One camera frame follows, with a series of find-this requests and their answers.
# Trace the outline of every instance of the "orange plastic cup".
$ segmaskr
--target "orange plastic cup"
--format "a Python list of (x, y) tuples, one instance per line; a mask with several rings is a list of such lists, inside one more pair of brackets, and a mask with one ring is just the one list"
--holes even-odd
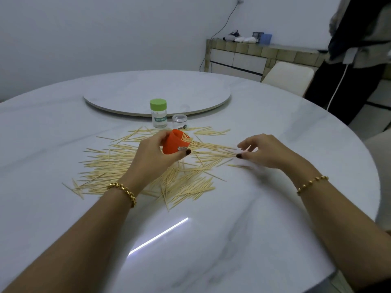
[[(183, 141), (182, 136), (185, 135), (188, 141)], [(164, 154), (173, 154), (179, 150), (185, 150), (190, 145), (190, 137), (180, 130), (172, 130), (163, 144)]]

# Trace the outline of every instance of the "wrist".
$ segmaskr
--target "wrist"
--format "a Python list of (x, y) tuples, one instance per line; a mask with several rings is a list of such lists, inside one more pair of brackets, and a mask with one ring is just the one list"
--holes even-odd
[(300, 188), (309, 180), (321, 176), (320, 172), (308, 160), (300, 158), (292, 159), (281, 169), (292, 181), (296, 188)]
[(134, 196), (138, 194), (146, 187), (142, 179), (139, 179), (132, 175), (131, 173), (126, 172), (119, 180), (118, 183), (123, 184), (124, 187), (127, 187)]

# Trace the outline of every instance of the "floor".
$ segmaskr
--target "floor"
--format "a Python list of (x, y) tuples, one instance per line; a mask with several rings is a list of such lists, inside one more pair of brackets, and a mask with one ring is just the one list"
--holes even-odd
[(340, 271), (306, 293), (354, 293)]

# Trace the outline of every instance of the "gold bracelet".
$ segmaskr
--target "gold bracelet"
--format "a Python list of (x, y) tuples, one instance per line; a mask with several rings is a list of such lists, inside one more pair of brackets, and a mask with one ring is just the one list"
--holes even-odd
[(328, 177), (327, 176), (320, 176), (320, 177), (316, 177), (314, 180), (308, 181), (308, 185), (303, 184), (303, 186), (301, 188), (297, 189), (297, 194), (300, 196), (300, 192), (302, 192), (308, 186), (311, 186), (312, 183), (314, 183), (316, 181), (320, 181), (320, 180), (328, 180)]
[(123, 184), (118, 184), (117, 182), (110, 183), (110, 185), (107, 186), (107, 189), (110, 189), (113, 187), (116, 187), (116, 188), (119, 188), (119, 189), (125, 191), (125, 193), (129, 196), (130, 200), (132, 201), (132, 206), (130, 208), (133, 209), (136, 205), (136, 198), (134, 197), (134, 194), (132, 192), (130, 192), (127, 187), (124, 187)]

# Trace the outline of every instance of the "blue container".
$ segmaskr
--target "blue container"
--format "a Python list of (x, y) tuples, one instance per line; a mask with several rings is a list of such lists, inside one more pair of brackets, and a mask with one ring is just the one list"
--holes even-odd
[(259, 39), (259, 44), (269, 45), (271, 41), (272, 34), (263, 34)]

